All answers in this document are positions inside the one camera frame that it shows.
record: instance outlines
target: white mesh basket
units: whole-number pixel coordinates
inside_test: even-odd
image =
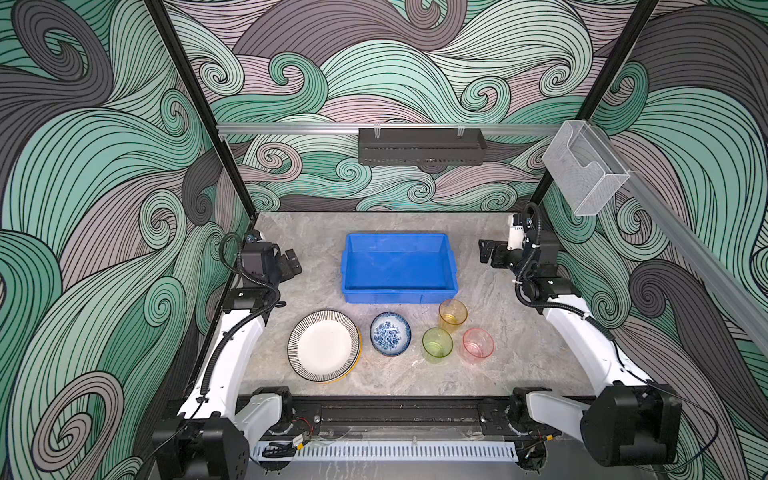
[[[629,179],[610,140],[583,120],[566,120],[543,160],[577,217],[597,215]]]

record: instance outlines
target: blue tray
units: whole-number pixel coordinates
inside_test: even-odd
[[[444,233],[350,233],[341,277],[347,303],[441,303],[458,292]]]

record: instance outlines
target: wave pattern wallpaper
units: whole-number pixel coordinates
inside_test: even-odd
[[[664,9],[695,0],[664,3]],[[634,2],[166,0],[219,122],[557,124],[574,118]],[[259,210],[519,210],[545,138],[489,163],[367,167],[353,136],[231,135]]]
[[[657,15],[593,121],[768,310],[766,21],[766,2]],[[573,217],[554,187],[545,206],[566,250],[560,262],[599,320],[638,365],[720,424],[711,449],[670,477],[764,478],[768,361],[738,319],[627,191],[597,217]],[[700,410],[684,413],[679,462],[713,434]]]
[[[2,477],[132,478],[247,218],[142,0],[2,2],[0,63]]]

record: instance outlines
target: cup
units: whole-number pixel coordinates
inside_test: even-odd
[[[462,337],[461,357],[470,363],[479,363],[493,353],[495,345],[491,334],[483,329],[471,328]]]
[[[440,328],[455,332],[467,320],[467,307],[456,299],[449,298],[438,309]]]
[[[436,326],[424,332],[422,346],[428,362],[439,362],[453,350],[453,339],[450,333]]]

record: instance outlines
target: green cup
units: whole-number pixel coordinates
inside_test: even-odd
[[[453,350],[453,339],[450,333],[436,326],[424,332],[422,345],[427,359],[440,360]]]

